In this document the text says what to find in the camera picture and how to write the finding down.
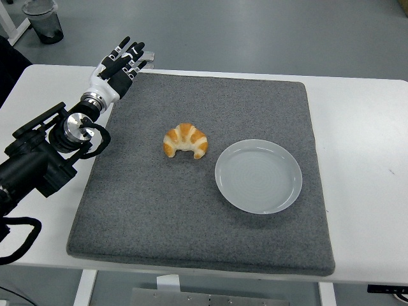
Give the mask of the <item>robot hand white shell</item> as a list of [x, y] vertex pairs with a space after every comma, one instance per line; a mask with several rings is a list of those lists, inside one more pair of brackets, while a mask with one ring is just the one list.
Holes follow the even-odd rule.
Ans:
[[100, 109], [122, 99], [147, 64], [140, 61], [144, 47], [143, 42], [131, 43], [130, 37], [125, 37], [92, 72], [84, 97], [96, 100]]

